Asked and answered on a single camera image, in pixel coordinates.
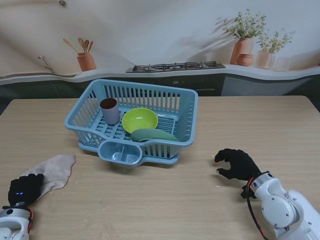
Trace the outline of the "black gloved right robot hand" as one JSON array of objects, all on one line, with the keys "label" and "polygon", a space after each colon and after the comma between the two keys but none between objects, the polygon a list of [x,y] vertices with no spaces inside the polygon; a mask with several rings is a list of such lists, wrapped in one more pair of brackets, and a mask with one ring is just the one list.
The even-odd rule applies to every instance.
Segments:
[{"label": "black gloved right robot hand", "polygon": [[252,177],[262,174],[253,159],[243,150],[225,148],[220,150],[214,157],[214,162],[226,162],[230,164],[230,169],[218,168],[217,172],[223,177],[231,180],[238,179],[248,181]]}]

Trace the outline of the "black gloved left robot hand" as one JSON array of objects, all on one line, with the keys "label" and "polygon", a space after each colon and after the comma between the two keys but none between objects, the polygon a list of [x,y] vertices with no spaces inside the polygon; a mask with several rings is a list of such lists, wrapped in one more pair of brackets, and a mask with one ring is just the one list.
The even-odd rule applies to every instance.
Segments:
[{"label": "black gloved left robot hand", "polygon": [[43,183],[44,175],[41,173],[31,173],[12,180],[8,192],[10,206],[22,204],[28,207],[33,204],[41,196]]}]

